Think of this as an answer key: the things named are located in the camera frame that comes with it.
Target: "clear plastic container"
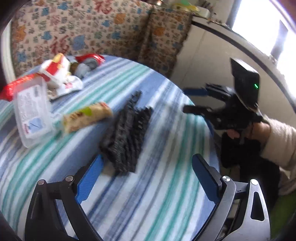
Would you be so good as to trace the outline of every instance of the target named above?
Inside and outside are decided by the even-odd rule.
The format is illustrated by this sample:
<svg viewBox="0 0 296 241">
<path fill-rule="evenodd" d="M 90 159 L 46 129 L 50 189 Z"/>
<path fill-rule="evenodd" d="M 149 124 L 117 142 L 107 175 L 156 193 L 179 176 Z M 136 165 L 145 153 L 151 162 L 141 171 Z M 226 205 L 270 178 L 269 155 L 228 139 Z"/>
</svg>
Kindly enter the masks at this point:
<svg viewBox="0 0 296 241">
<path fill-rule="evenodd" d="M 46 92 L 46 82 L 40 76 L 17 85 L 13 91 L 17 128 L 27 148 L 41 143 L 54 132 Z"/>
</svg>

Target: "beige sweater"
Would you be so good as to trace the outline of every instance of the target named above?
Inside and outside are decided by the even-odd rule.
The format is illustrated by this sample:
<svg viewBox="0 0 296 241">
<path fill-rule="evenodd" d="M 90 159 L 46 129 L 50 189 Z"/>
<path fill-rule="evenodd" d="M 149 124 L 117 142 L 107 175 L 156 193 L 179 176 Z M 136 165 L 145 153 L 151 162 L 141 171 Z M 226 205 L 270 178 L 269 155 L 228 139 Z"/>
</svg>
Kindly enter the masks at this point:
<svg viewBox="0 0 296 241">
<path fill-rule="evenodd" d="M 267 122 L 271 134 L 261 156 L 287 171 L 282 172 L 279 184 L 279 195 L 286 195 L 296 189 L 296 129 L 277 120 Z"/>
</svg>

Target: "round table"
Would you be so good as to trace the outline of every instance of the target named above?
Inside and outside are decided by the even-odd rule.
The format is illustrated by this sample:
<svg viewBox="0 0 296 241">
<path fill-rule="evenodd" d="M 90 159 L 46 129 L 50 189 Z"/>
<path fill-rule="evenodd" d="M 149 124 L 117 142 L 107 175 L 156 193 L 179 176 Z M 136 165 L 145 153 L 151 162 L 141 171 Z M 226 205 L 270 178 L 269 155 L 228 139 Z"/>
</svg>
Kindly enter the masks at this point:
<svg viewBox="0 0 296 241">
<path fill-rule="evenodd" d="M 105 58 L 85 77 L 82 91 L 52 102 L 56 122 L 58 114 L 98 101 L 106 102 L 116 114 L 137 90 L 143 92 L 137 106 L 151 106 L 154 113 L 136 173 L 116 175 L 106 162 L 81 206 L 105 241 L 190 240 L 214 206 L 191 167 L 192 155 L 200 153 L 218 170 L 209 128 L 202 117 L 182 113 L 182 106 L 192 102 L 168 79 L 133 61 Z M 69 135 L 58 131 L 49 141 L 27 149 L 19 137 L 12 103 L 0 101 L 0 120 L 0 209 L 23 238 L 37 181 L 61 181 L 86 165 L 98 153 L 110 121 Z M 57 205 L 67 233 L 74 237 L 62 202 L 57 200 Z"/>
</svg>

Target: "bright window light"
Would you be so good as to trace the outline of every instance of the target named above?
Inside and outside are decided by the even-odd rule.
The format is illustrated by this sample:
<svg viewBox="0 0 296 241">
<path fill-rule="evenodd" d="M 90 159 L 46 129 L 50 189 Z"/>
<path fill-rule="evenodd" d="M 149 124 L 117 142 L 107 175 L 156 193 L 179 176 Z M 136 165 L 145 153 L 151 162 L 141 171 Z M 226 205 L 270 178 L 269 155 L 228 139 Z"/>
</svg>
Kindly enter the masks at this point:
<svg viewBox="0 0 296 241">
<path fill-rule="evenodd" d="M 232 30 L 270 56 L 281 14 L 269 0 L 242 0 Z"/>
<path fill-rule="evenodd" d="M 296 96 L 296 34 L 289 31 L 281 53 L 277 69 L 285 76 L 291 93 Z"/>
</svg>

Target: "beige snack package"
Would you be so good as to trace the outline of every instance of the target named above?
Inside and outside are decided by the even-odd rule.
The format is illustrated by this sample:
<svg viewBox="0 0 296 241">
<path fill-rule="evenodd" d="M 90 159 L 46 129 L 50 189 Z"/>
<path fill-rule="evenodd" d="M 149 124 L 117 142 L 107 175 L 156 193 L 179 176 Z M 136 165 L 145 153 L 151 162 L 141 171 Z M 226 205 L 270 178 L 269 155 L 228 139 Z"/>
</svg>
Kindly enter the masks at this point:
<svg viewBox="0 0 296 241">
<path fill-rule="evenodd" d="M 64 115 L 64 132 L 69 134 L 111 116 L 113 116 L 113 112 L 106 103 L 92 104 L 71 114 Z"/>
</svg>

